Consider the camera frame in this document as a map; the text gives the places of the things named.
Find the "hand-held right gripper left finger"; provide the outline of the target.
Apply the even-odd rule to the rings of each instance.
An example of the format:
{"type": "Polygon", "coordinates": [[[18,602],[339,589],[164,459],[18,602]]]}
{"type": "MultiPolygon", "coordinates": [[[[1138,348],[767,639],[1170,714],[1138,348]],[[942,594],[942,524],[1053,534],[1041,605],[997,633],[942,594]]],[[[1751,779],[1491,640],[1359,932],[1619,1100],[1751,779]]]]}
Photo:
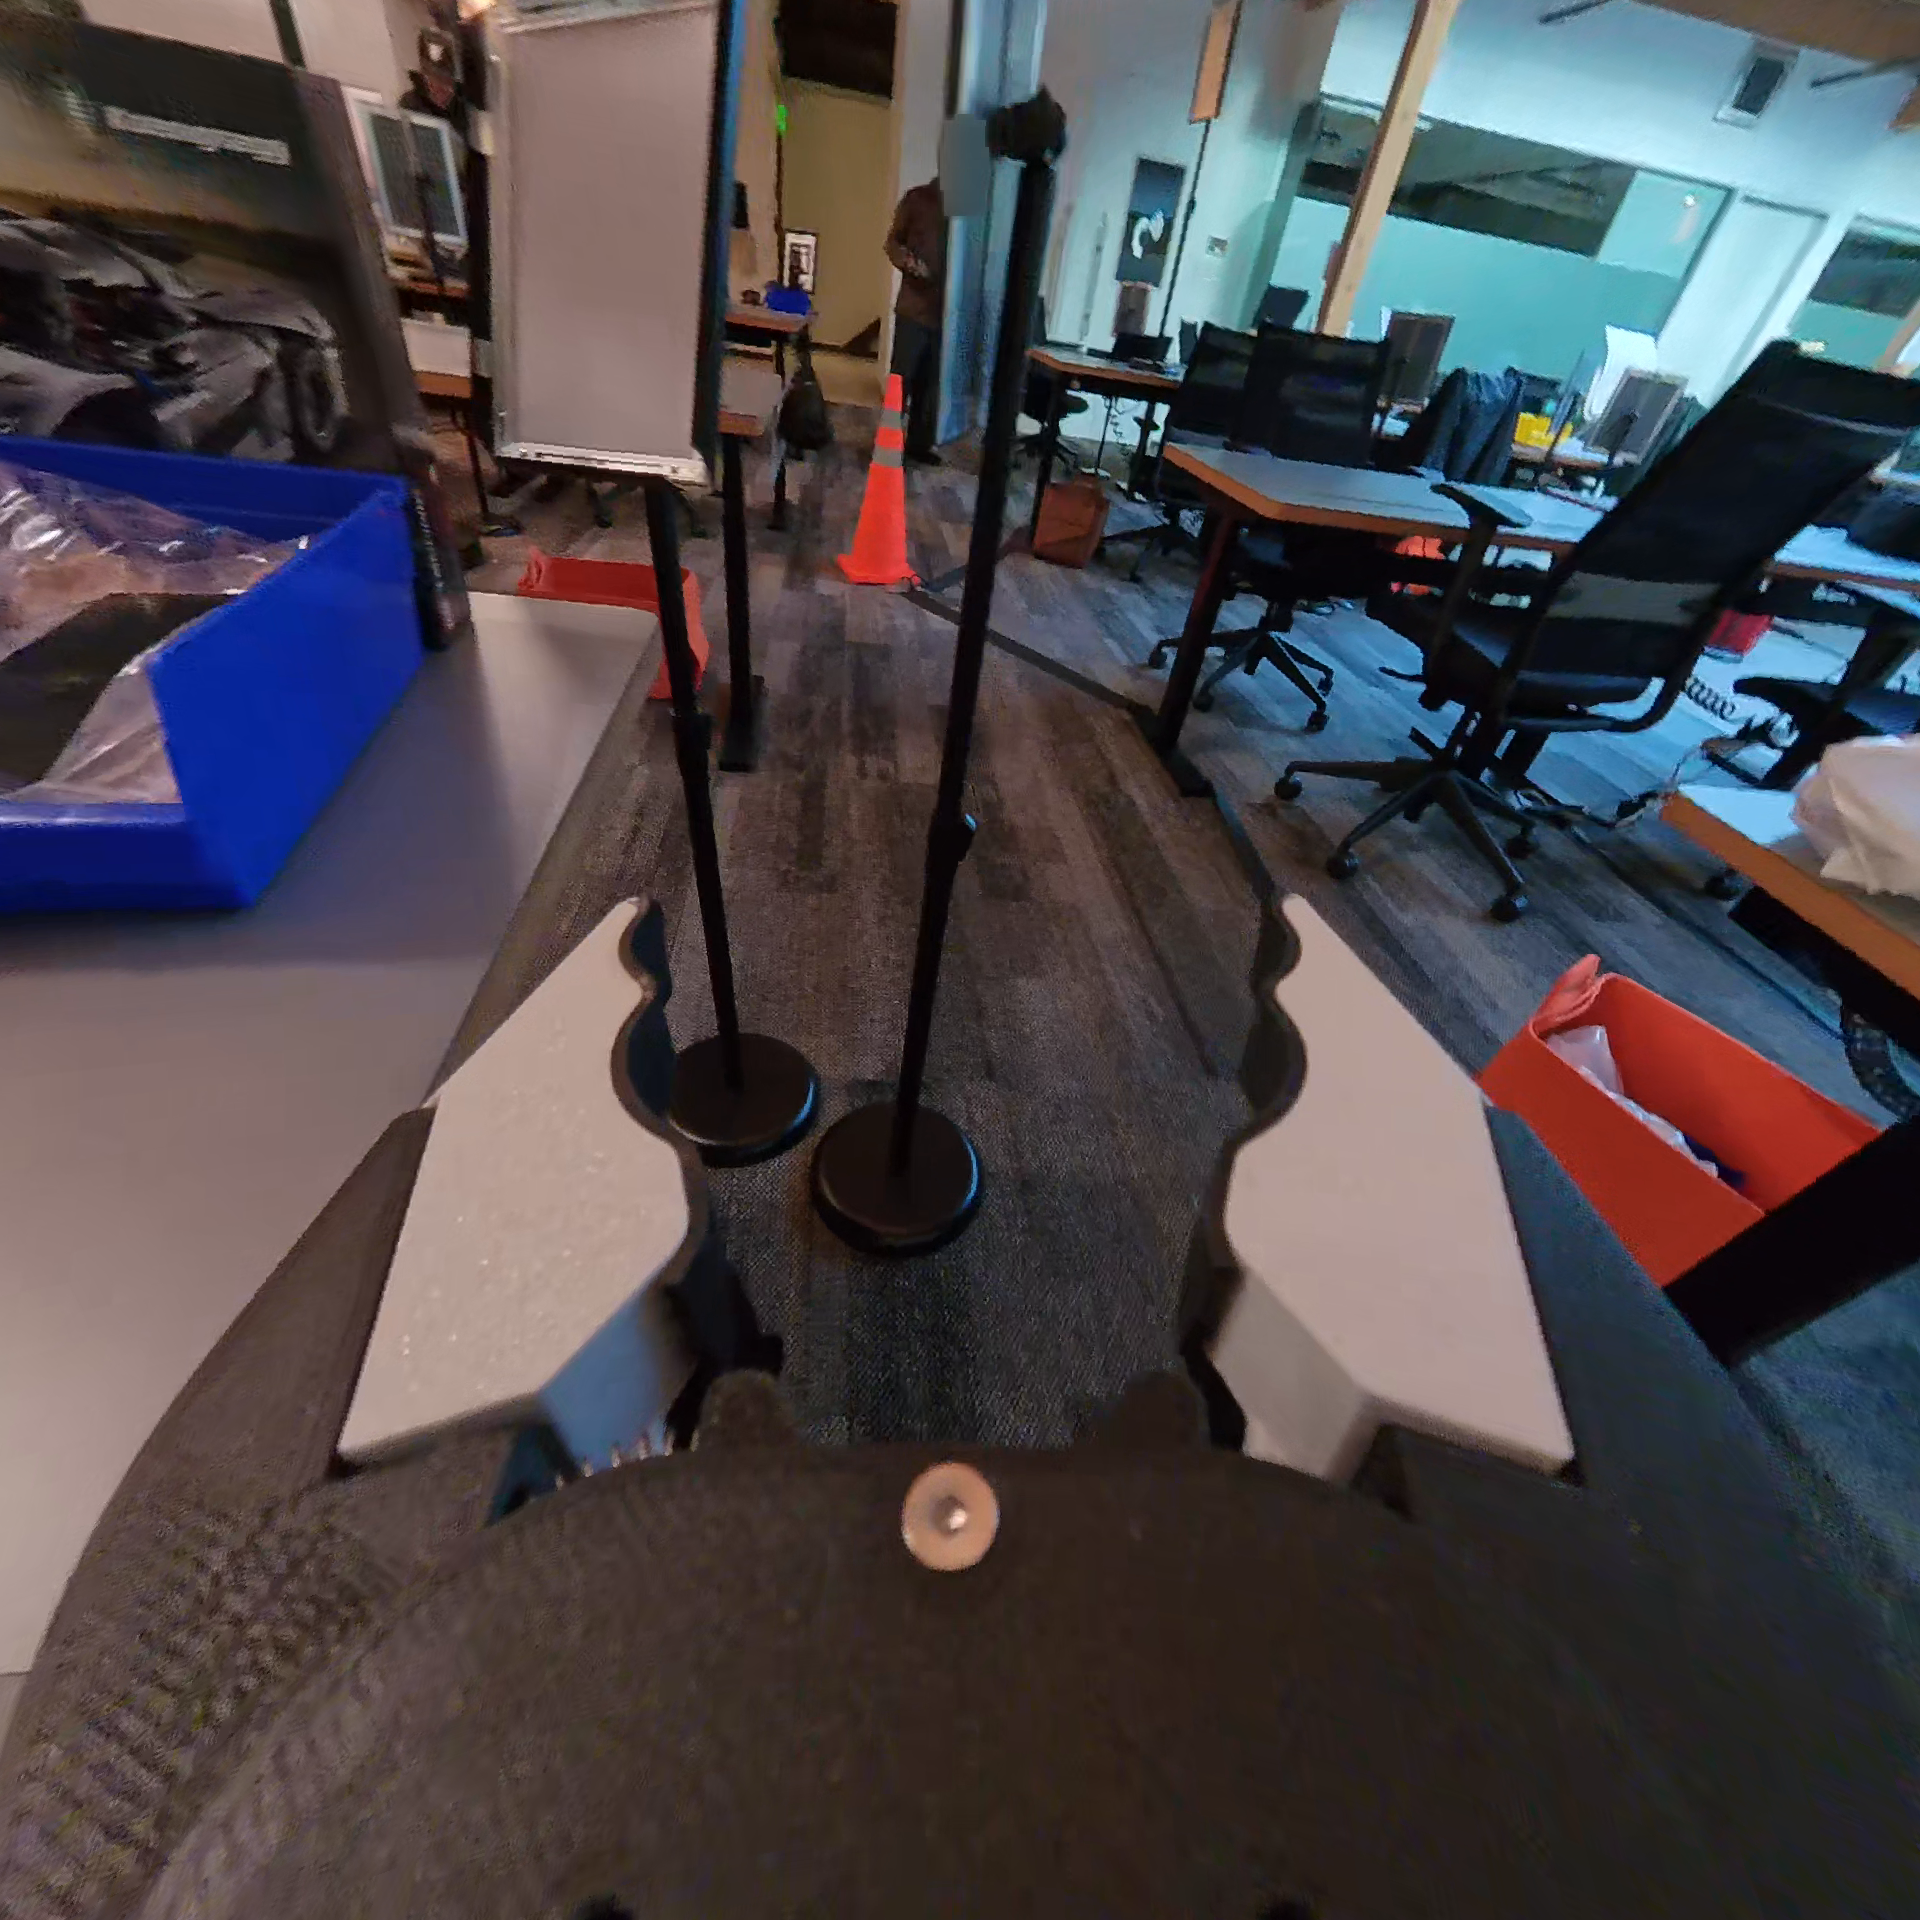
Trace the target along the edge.
{"type": "Polygon", "coordinates": [[[547,1428],[585,1474],[670,1448],[700,1364],[673,1289],[709,1186],[633,1063],[668,995],[661,932],[657,902],[620,900],[430,1098],[347,1466],[476,1428],[547,1428]]]}

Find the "grey framed panel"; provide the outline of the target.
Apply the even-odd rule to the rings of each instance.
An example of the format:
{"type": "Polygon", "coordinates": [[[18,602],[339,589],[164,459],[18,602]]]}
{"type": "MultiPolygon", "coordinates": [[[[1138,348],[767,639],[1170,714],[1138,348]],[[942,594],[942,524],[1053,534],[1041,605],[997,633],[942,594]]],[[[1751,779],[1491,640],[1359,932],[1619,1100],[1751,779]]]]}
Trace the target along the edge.
{"type": "Polygon", "coordinates": [[[705,486],[722,5],[496,5],[492,418],[517,461],[705,486]]]}

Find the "blue plastic bin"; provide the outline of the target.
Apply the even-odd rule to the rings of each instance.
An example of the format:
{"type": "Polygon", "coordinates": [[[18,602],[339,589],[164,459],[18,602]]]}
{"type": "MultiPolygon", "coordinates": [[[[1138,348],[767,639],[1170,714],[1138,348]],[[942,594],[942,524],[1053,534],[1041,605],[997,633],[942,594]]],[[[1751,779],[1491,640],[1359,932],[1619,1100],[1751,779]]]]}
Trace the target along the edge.
{"type": "Polygon", "coordinates": [[[5,802],[5,915],[253,907],[421,674],[412,488],[391,473],[114,445],[7,438],[5,454],[297,546],[159,653],[178,802],[5,802]]]}

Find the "black round-base stand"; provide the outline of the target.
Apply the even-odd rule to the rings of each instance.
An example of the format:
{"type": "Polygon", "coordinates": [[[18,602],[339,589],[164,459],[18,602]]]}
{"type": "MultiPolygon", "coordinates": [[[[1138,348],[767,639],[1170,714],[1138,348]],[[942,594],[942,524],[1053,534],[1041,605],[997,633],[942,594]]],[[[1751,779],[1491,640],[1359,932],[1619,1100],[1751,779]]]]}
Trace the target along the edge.
{"type": "Polygon", "coordinates": [[[1019,165],[1019,194],[958,609],[938,790],[925,851],[925,893],[897,1091],[831,1127],[811,1168],[813,1203],[848,1246],[887,1259],[936,1253],[982,1203],[982,1156],[969,1132],[925,1098],[956,878],[979,825],[967,787],[988,650],[997,571],[1027,384],[1029,348],[1068,118],[1046,86],[974,121],[988,165],[1019,165]]]}
{"type": "Polygon", "coordinates": [[[749,1167],[794,1149],[818,1119],[821,1081],[805,1054],[745,1028],[711,790],[711,725],[697,691],[688,590],[670,483],[642,480],[659,626],[684,796],[687,844],[717,1031],[677,1064],[668,1115],[711,1167],[749,1167]]]}

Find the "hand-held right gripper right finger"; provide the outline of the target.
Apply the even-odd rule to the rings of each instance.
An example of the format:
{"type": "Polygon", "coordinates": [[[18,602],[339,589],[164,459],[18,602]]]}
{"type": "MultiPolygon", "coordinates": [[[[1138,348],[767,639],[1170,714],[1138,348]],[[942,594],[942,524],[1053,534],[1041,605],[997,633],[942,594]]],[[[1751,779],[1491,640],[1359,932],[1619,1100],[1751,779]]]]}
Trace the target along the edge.
{"type": "Polygon", "coordinates": [[[1254,1015],[1252,1124],[1202,1218],[1227,1446],[1347,1485],[1403,1428],[1559,1476],[1572,1428],[1477,1085],[1298,897],[1263,922],[1254,1015]]]}

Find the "red plastic bin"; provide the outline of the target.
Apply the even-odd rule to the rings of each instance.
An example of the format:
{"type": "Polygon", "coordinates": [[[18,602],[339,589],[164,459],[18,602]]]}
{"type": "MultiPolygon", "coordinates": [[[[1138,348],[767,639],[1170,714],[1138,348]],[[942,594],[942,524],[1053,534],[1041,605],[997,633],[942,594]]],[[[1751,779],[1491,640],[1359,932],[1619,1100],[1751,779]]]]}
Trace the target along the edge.
{"type": "MultiPolygon", "coordinates": [[[[661,614],[659,572],[655,565],[640,560],[559,557],[535,546],[515,592],[518,598],[540,602],[661,614]]],[[[703,586],[693,569],[682,569],[682,598],[693,661],[691,683],[697,692],[703,692],[711,643],[703,586]]]]}

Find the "black mesh office chair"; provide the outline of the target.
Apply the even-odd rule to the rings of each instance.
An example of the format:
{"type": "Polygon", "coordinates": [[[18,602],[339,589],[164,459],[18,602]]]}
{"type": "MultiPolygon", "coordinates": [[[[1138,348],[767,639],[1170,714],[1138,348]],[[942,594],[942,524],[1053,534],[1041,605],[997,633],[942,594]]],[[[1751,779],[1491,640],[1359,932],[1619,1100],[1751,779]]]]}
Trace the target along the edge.
{"type": "Polygon", "coordinates": [[[1586,813],[1530,781],[1560,736],[1652,730],[1685,694],[1719,620],[1765,586],[1777,557],[1916,432],[1916,383],[1777,343],[1546,571],[1500,567],[1524,517],[1491,492],[1440,485],[1466,518],[1447,580],[1393,589],[1369,614],[1421,650],[1421,705],[1459,709],[1443,742],[1394,761],[1296,761],[1275,796],[1308,781],[1383,796],[1328,853],[1347,883],[1361,847],[1440,811],[1496,875],[1503,925],[1529,911],[1520,861],[1586,813]]]}
{"type": "MultiPolygon", "coordinates": [[[[1212,420],[1227,428],[1212,437],[1194,431],[1186,437],[1188,447],[1374,471],[1385,344],[1263,326],[1251,348],[1233,348],[1228,359],[1241,370],[1239,395],[1234,402],[1212,405],[1212,420]]],[[[1254,628],[1208,639],[1208,646],[1222,648],[1222,661],[1194,686],[1188,707],[1212,709],[1214,686],[1230,673],[1252,676],[1271,664],[1308,698],[1306,730],[1323,733],[1331,718],[1335,671],[1284,634],[1296,613],[1325,611],[1365,594],[1381,572],[1381,541],[1260,518],[1233,526],[1227,538],[1222,510],[1207,507],[1200,543],[1202,575],[1219,589],[1219,605],[1254,594],[1263,613],[1254,628]]]]}

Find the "wood-edged office desk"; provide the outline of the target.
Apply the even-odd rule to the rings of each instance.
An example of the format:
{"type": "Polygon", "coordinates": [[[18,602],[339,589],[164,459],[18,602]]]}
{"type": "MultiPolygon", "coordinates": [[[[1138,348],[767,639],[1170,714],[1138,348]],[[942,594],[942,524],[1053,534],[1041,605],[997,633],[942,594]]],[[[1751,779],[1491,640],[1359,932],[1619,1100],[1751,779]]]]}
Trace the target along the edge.
{"type": "Polygon", "coordinates": [[[1362,537],[1419,537],[1461,544],[1474,514],[1500,517],[1498,544],[1563,557],[1607,514],[1604,505],[1554,492],[1462,488],[1415,474],[1281,459],[1260,451],[1181,445],[1170,464],[1194,480],[1212,537],[1205,543],[1198,584],[1170,657],[1157,712],[1138,728],[1185,801],[1211,801],[1208,781],[1182,748],[1182,733],[1228,589],[1244,526],[1306,526],[1362,537]]]}
{"type": "Polygon", "coordinates": [[[1787,790],[1690,783],[1658,807],[1665,827],[1716,864],[1709,886],[1733,922],[1836,996],[1841,1008],[1918,1053],[1918,902],[1830,881],[1787,790]]]}

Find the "white plastic bag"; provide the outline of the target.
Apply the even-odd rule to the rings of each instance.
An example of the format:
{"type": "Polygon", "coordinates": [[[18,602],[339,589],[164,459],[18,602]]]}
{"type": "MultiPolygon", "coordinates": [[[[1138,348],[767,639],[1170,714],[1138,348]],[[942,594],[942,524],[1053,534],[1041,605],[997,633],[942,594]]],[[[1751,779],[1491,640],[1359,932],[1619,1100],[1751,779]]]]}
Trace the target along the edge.
{"type": "Polygon", "coordinates": [[[1918,900],[1918,738],[1873,734],[1830,747],[1796,788],[1791,821],[1824,883],[1918,900]]]}

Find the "clear plastic parts bags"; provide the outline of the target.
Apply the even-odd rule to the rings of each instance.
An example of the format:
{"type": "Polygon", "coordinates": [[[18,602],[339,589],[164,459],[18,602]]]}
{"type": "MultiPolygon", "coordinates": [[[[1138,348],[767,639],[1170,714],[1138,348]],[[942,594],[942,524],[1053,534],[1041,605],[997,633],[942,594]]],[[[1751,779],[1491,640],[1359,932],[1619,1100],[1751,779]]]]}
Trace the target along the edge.
{"type": "Polygon", "coordinates": [[[7,461],[5,802],[178,805],[154,661],[313,543],[242,533],[7,461]]]}

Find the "orange plastic bin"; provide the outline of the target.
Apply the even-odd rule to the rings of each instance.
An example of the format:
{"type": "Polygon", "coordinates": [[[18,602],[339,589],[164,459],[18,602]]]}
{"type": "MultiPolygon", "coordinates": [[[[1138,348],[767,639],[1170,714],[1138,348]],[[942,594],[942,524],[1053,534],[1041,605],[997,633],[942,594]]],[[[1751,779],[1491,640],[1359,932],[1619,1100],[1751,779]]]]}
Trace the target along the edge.
{"type": "Polygon", "coordinates": [[[1669,1286],[1882,1127],[1586,956],[1478,1075],[1669,1286]]]}

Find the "orange traffic cone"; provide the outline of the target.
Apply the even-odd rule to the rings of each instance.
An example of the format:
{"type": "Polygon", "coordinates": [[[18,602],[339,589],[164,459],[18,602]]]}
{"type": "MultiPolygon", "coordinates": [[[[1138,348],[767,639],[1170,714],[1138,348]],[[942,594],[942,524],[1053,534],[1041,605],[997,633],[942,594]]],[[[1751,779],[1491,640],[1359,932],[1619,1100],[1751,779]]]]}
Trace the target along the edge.
{"type": "Polygon", "coordinates": [[[908,590],[920,586],[908,559],[902,378],[887,376],[875,449],[850,551],[835,560],[854,586],[908,590]]]}

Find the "dark printed lego box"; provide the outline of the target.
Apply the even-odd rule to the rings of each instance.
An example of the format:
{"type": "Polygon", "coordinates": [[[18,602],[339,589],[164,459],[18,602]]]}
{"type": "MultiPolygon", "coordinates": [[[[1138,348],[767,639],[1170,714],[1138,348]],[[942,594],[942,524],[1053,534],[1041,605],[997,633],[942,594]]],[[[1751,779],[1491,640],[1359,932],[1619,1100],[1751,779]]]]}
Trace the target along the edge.
{"type": "Polygon", "coordinates": [[[5,434],[380,473],[424,645],[468,583],[339,80],[5,5],[5,434]]]}

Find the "black upright post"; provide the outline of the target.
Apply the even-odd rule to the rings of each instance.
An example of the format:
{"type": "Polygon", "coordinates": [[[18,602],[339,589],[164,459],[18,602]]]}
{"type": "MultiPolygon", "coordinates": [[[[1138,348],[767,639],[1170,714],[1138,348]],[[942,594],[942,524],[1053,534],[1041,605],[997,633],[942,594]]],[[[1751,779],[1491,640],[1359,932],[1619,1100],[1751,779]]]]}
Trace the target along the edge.
{"type": "MultiPolygon", "coordinates": [[[[729,314],[732,309],[732,236],[738,210],[736,160],[752,5],[717,5],[717,66],[709,143],[709,318],[714,384],[725,384],[729,314]]],[[[741,440],[719,432],[722,473],[725,596],[729,620],[729,714],[719,768],[752,775],[761,757],[761,692],[752,633],[752,576],[747,477],[741,440]]]]}

